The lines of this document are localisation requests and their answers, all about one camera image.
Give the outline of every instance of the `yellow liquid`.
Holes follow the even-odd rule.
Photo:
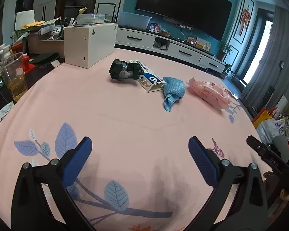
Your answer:
[[[7,88],[9,89],[13,100],[18,101],[26,91],[28,91],[28,87],[25,83],[25,76],[18,75],[13,80],[8,83]]]

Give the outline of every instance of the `blue gripper pad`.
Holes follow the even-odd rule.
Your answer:
[[[77,151],[63,170],[62,185],[64,188],[73,185],[92,151],[92,141],[88,137],[79,145],[76,147]]]
[[[218,184],[218,171],[207,156],[205,147],[196,137],[192,137],[188,142],[188,150],[206,183],[215,188]]]

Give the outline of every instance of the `blue and white box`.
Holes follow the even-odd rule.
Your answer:
[[[147,67],[141,61],[129,61],[129,62],[130,63],[137,62],[142,67],[144,73],[140,76],[138,82],[147,92],[161,90],[163,86],[166,84],[166,82],[162,78],[160,78],[156,73],[154,73],[149,67]]]

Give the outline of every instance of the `white plastic bag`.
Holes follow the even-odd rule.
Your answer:
[[[275,120],[274,118],[261,122],[256,131],[260,136],[261,141],[268,145],[272,142],[275,136],[284,135],[285,119]]]

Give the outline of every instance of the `clear cup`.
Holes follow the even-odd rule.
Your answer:
[[[10,55],[0,62],[0,73],[14,101],[18,101],[28,90],[22,66],[22,52]]]

